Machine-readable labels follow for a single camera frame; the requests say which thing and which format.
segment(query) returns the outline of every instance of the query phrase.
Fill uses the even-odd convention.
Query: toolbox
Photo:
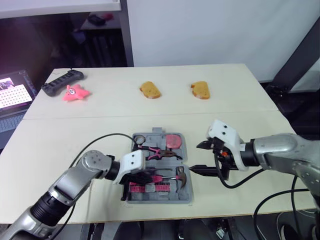
[[[190,203],[193,191],[189,168],[184,165],[187,160],[184,136],[177,132],[164,132],[161,127],[153,127],[152,132],[139,132],[132,137],[138,146],[132,144],[131,150],[142,150],[145,158],[145,172],[160,180],[147,184],[130,182],[124,186],[121,200],[126,200],[128,204]],[[159,159],[157,152],[148,149],[160,149],[168,154]]]

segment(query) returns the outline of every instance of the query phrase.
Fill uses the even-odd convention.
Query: pink-handled pliers
[[[162,157],[177,157],[178,159],[182,159],[182,157],[178,156],[174,151],[168,151],[168,150],[161,150],[159,147],[150,147],[150,146],[138,146],[141,150],[147,150],[150,152],[154,152],[154,155],[151,155],[148,157],[148,160],[156,159],[160,160]]]

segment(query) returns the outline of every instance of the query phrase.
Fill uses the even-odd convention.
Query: bread slice
[[[144,96],[148,99],[157,99],[161,96],[160,91],[152,81],[146,81],[142,84],[140,91],[143,92]]]
[[[209,99],[210,92],[206,81],[197,81],[191,85],[192,93],[199,99]]]

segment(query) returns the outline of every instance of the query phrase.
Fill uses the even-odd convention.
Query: plush toy
[[[90,94],[89,91],[81,88],[79,84],[74,86],[67,85],[66,86],[67,92],[63,96],[64,101],[72,101],[75,99],[84,99],[86,96]]]

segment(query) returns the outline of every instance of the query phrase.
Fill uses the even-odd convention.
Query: black game controller
[[[45,83],[41,88],[48,96],[54,97],[59,89],[76,80],[84,79],[84,77],[84,74],[80,71],[69,70],[65,75],[62,75],[49,83]]]

